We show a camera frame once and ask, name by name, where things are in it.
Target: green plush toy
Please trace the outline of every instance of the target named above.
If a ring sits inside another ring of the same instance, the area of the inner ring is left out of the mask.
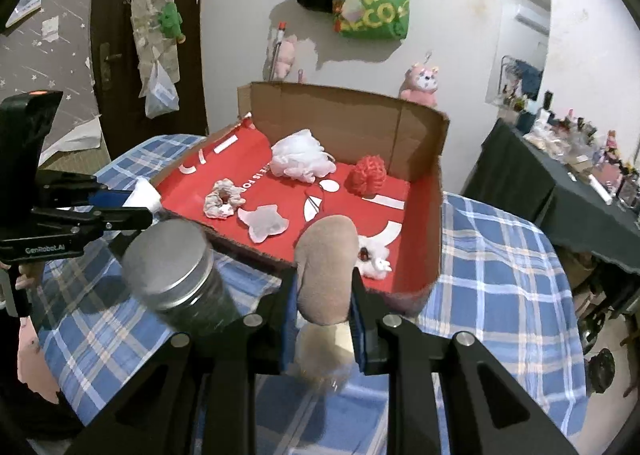
[[[180,30],[182,16],[180,16],[174,2],[167,3],[162,8],[162,12],[158,15],[158,21],[161,25],[162,34],[164,34],[165,37],[176,38],[178,43],[182,43],[187,39]]]

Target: air conditioner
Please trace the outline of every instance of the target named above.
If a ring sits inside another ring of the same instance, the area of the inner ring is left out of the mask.
[[[515,19],[527,27],[531,27],[533,30],[540,32],[540,34],[549,36],[549,18],[540,16],[534,10],[519,5]]]

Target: dark green table cover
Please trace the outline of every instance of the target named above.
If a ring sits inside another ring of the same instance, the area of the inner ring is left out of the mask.
[[[463,196],[533,222],[555,245],[640,274],[636,216],[615,200],[607,206],[591,186],[572,181],[564,165],[501,119],[482,144]]]

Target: gray star wallpaper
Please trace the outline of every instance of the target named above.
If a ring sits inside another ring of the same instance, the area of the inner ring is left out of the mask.
[[[43,151],[98,115],[89,61],[90,3],[42,0],[39,11],[0,34],[0,99],[48,88],[64,92]]]

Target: door handle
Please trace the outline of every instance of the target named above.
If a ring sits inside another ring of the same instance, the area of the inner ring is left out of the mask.
[[[102,91],[111,90],[111,63],[122,58],[122,54],[111,54],[109,43],[100,44],[100,82]]]

